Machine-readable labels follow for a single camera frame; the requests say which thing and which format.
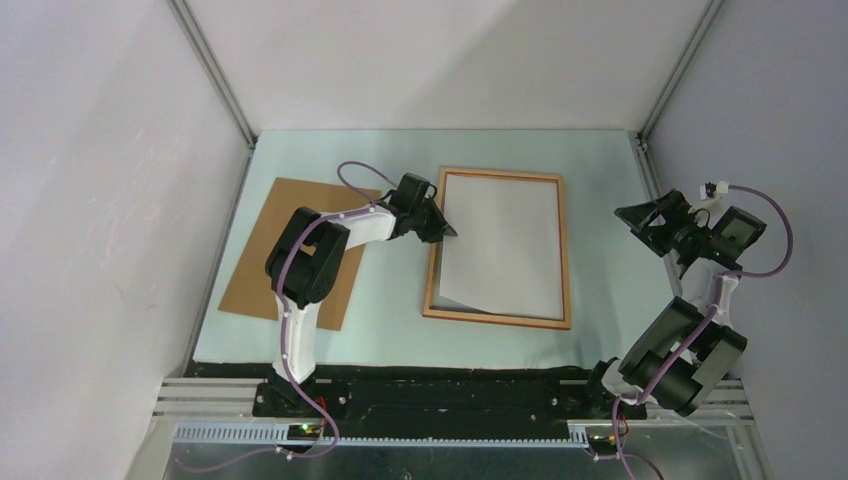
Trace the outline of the sunset landscape photo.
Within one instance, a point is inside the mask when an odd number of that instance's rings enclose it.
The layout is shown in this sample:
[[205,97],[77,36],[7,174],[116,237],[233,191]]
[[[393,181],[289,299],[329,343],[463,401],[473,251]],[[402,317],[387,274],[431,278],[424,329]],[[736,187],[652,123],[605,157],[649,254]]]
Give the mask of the sunset landscape photo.
[[555,181],[450,174],[443,213],[440,297],[488,314],[566,316]]

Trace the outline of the wooden picture frame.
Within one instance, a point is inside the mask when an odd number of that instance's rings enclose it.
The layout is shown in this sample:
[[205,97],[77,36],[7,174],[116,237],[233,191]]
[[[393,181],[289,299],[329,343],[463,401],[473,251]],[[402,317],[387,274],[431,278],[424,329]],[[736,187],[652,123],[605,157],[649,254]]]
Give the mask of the wooden picture frame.
[[438,280],[440,275],[440,262],[443,243],[441,242],[437,245],[432,246],[429,253],[422,308],[423,316],[442,320],[509,325],[529,328],[543,328],[553,330],[569,330],[572,326],[572,306],[566,220],[566,195],[563,177],[559,174],[552,173],[520,172],[468,167],[444,167],[440,171],[438,192],[436,195],[436,203],[442,209],[442,212],[446,191],[446,178],[450,174],[493,178],[525,179],[533,181],[555,181],[558,183],[561,222],[560,231],[562,241],[562,263],[567,270],[563,276],[564,305],[567,311],[566,316],[562,321],[525,318],[510,315],[495,315],[484,313],[478,310],[473,310],[461,304],[452,303],[440,297]]

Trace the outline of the brown fibreboard backing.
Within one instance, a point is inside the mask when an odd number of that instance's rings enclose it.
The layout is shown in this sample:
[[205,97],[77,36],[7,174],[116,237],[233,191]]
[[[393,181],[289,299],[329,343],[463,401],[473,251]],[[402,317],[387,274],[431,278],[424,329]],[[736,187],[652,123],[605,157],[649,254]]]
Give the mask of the brown fibreboard backing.
[[[302,206],[318,212],[352,210],[365,200],[351,189],[304,180],[277,178],[253,225],[241,256],[218,302],[223,312],[255,317],[263,326],[277,319],[275,294],[265,267],[294,211]],[[342,329],[354,282],[365,248],[355,247],[345,252],[334,288],[324,300],[317,326],[320,329]]]

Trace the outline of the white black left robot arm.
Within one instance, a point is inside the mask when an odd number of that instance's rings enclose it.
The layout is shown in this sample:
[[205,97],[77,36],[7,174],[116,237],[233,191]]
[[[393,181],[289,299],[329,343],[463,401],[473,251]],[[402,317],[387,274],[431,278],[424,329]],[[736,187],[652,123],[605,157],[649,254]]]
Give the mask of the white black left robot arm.
[[306,381],[315,371],[315,337],[322,303],[329,296],[347,251],[414,233],[437,244],[458,232],[437,205],[437,187],[405,174],[385,195],[367,196],[358,208],[320,213],[300,207],[292,214],[266,261],[281,322],[275,374],[287,380],[277,402],[292,416],[304,416],[316,403]]

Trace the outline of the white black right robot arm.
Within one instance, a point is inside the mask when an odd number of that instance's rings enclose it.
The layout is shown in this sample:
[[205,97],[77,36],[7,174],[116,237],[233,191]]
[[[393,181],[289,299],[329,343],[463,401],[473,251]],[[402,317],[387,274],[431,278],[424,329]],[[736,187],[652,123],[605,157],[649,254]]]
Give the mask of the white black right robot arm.
[[654,403],[680,416],[693,413],[745,352],[748,340],[729,320],[730,297],[743,276],[739,257],[765,233],[754,214],[711,209],[725,193],[709,184],[698,205],[672,189],[615,215],[659,257],[679,269],[681,292],[623,358],[598,362],[581,392],[585,411],[606,418],[621,403]]

